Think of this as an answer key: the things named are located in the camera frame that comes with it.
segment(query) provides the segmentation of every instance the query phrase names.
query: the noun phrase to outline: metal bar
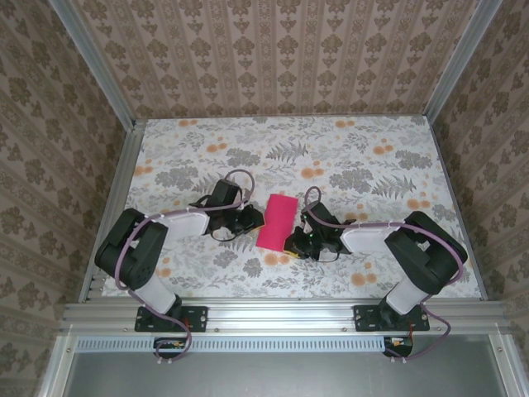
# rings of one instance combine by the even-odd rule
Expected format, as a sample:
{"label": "metal bar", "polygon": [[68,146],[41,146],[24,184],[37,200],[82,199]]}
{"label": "metal bar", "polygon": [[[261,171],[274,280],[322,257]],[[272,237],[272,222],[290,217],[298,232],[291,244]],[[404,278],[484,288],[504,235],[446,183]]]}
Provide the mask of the metal bar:
{"label": "metal bar", "polygon": [[529,395],[529,381],[512,335],[490,335],[490,344],[508,397]]}
{"label": "metal bar", "polygon": [[134,111],[125,99],[120,89],[120,84],[114,79],[104,57],[99,53],[92,37],[88,33],[88,28],[84,25],[83,18],[75,10],[73,2],[50,0],[50,3],[83,56],[99,87],[105,93],[125,131],[131,132],[133,120],[135,119]]}
{"label": "metal bar", "polygon": [[42,381],[39,397],[60,397],[63,395],[76,346],[77,337],[57,337]]}
{"label": "metal bar", "polygon": [[424,109],[424,114],[428,119],[436,120],[501,3],[502,0],[479,2]]}
{"label": "metal bar", "polygon": [[[378,302],[379,299],[185,299],[183,304],[208,306],[207,333],[213,336],[402,335],[402,332],[355,330],[352,307]],[[67,305],[60,334],[137,336],[134,324],[138,306],[132,298],[117,297]],[[451,324],[454,334],[508,332],[499,302],[432,299],[427,306]],[[430,324],[429,332],[417,334],[436,335],[446,330],[443,323],[433,318]],[[153,332],[147,335],[169,334]]]}
{"label": "metal bar", "polygon": [[428,121],[428,125],[430,126],[431,137],[433,138],[433,142],[436,146],[437,156],[439,157],[441,167],[443,168],[443,174],[445,175],[445,179],[446,179],[446,186],[448,186],[448,191],[450,192],[452,203],[454,203],[455,215],[457,219],[460,221],[461,234],[463,235],[463,239],[465,240],[466,250],[469,253],[469,258],[473,264],[472,270],[474,271],[474,275],[476,277],[476,280],[478,281],[479,292],[481,293],[481,296],[483,299],[488,299],[487,290],[485,289],[485,285],[483,284],[483,279],[481,278],[481,273],[479,272],[478,262],[476,261],[474,250],[472,249],[472,244],[470,244],[469,233],[467,233],[466,231],[465,223],[463,222],[463,217],[461,216],[460,206],[457,203],[457,198],[455,198],[454,188],[452,187],[452,183],[450,182],[450,176],[448,175],[448,169],[446,168],[445,161],[443,160],[443,156],[441,154],[441,148],[439,147],[439,142],[437,142],[436,133],[433,131],[433,126],[428,116],[427,116],[427,121]]}
{"label": "metal bar", "polygon": [[[77,353],[154,352],[155,337],[79,337]],[[164,349],[175,352],[181,349]],[[196,335],[189,352],[383,352],[383,337],[215,337]]]}
{"label": "metal bar", "polygon": [[92,255],[90,256],[86,275],[84,276],[83,287],[79,294],[79,302],[83,302],[88,297],[90,283],[92,282],[96,270],[93,260],[98,247],[101,245],[102,240],[108,234],[125,206],[126,196],[128,195],[129,187],[131,186],[134,167],[136,165],[138,153],[140,153],[141,141],[143,140],[146,124],[146,120],[137,121],[132,133],[127,134],[125,137],[122,154],[117,163],[116,173],[114,174],[114,180],[112,181],[112,187],[110,188],[110,194],[108,195],[107,206],[102,215],[98,235],[96,236],[96,241],[92,249]]}

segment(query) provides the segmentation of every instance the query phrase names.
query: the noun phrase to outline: floral mat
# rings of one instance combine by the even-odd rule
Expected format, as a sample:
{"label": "floral mat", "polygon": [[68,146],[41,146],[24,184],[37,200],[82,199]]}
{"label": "floral mat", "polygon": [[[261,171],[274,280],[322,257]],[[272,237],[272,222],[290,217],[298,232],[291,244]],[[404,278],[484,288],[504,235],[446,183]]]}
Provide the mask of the floral mat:
{"label": "floral mat", "polygon": [[[254,117],[150,120],[126,201],[143,213],[185,208],[228,171],[255,177],[261,211],[272,193],[299,198],[311,185],[343,222],[402,220],[420,209],[464,243],[427,124],[406,117]],[[244,175],[237,183],[248,186]],[[166,242],[158,275],[194,297],[380,298],[403,276],[390,254],[356,252],[332,263],[295,260],[255,246],[190,237]],[[102,293],[117,296],[113,280]],[[472,264],[440,296],[480,297]]]}

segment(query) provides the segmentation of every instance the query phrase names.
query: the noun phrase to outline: aluminum frame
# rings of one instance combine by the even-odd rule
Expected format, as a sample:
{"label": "aluminum frame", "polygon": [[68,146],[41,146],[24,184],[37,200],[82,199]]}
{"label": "aluminum frame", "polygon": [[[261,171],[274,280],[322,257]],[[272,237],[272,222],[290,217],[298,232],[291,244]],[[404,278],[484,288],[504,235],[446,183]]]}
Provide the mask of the aluminum frame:
{"label": "aluminum frame", "polygon": [[486,0],[476,7],[424,109],[424,114],[432,122],[439,115],[501,4],[502,0]]}
{"label": "aluminum frame", "polygon": [[[95,247],[106,236],[126,202],[136,158],[141,148],[146,121],[139,121],[126,137],[111,193],[98,231]],[[450,194],[455,199],[449,183]],[[474,261],[464,227],[462,232]],[[138,303],[129,297],[101,296],[107,278],[93,264],[93,251],[78,304],[68,304],[60,325],[40,397],[61,396],[64,393],[79,336],[136,337],[134,323]],[[480,291],[483,283],[476,271]],[[205,338],[219,337],[351,337],[354,335],[402,335],[402,332],[357,332],[352,307],[357,304],[377,304],[379,299],[185,299],[184,304],[207,305],[209,319]],[[503,316],[499,302],[482,299],[431,299],[428,308],[450,322],[453,334],[489,335],[495,351],[504,387],[509,397],[529,395],[529,384]],[[431,330],[415,332],[416,337],[441,335],[443,323],[431,318]],[[146,336],[168,336],[167,333],[146,333]],[[173,333],[171,336],[183,336]]]}
{"label": "aluminum frame", "polygon": [[463,217],[461,216],[460,205],[457,203],[457,198],[455,197],[454,188],[452,187],[450,176],[448,175],[448,169],[446,168],[446,164],[443,161],[443,156],[441,154],[441,148],[439,147],[439,142],[437,141],[437,138],[436,138],[436,133],[434,132],[433,126],[428,117],[427,117],[427,121],[428,121],[428,126],[430,127],[430,133],[431,133],[431,137],[433,138],[433,143],[436,147],[437,156],[439,157],[440,162],[441,162],[441,167],[443,169],[443,175],[445,176],[445,179],[446,179],[446,185],[448,186],[448,191],[450,192],[452,203],[454,203],[455,215],[457,219],[460,221],[461,234],[463,235],[463,239],[465,240],[466,249],[467,249],[467,252],[469,253],[469,259],[474,264],[472,271],[474,272],[476,280],[478,281],[479,292],[481,293],[481,297],[483,299],[488,299],[487,290],[485,289],[485,285],[483,283],[481,273],[479,272],[479,268],[477,266],[478,262],[476,261],[474,250],[472,249],[472,244],[470,244],[469,233],[467,233],[466,231],[465,223],[463,222]]}
{"label": "aluminum frame", "polygon": [[70,0],[50,0],[51,6],[63,22],[66,31],[83,56],[87,66],[114,109],[117,118],[128,133],[134,126],[135,112],[127,102],[120,88],[120,82],[108,68],[104,56],[100,53],[83,18],[77,13],[74,2]]}

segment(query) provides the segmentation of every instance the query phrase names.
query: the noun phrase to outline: patterned wallpaper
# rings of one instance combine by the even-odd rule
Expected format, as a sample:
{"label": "patterned wallpaper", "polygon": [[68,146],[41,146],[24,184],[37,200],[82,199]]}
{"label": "patterned wallpaper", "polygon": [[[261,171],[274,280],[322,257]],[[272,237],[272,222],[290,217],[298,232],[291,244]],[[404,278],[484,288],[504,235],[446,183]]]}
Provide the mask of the patterned wallpaper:
{"label": "patterned wallpaper", "polygon": [[476,0],[74,0],[138,118],[420,113]]}
{"label": "patterned wallpaper", "polygon": [[47,1],[0,2],[0,395],[32,395],[124,131]]}
{"label": "patterned wallpaper", "polygon": [[504,0],[434,124],[485,286],[527,357],[528,87],[529,1]]}

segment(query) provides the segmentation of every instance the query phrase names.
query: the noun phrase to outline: beige wall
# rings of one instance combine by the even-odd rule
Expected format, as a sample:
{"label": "beige wall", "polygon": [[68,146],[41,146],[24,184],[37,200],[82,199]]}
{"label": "beige wall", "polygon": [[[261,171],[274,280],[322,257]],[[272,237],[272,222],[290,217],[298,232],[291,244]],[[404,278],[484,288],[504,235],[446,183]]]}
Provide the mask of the beige wall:
{"label": "beige wall", "polygon": [[475,0],[74,0],[137,117],[420,113]]}
{"label": "beige wall", "polygon": [[0,2],[0,395],[31,395],[124,131],[46,1]]}
{"label": "beige wall", "polygon": [[529,2],[504,0],[434,128],[491,297],[529,352]]}

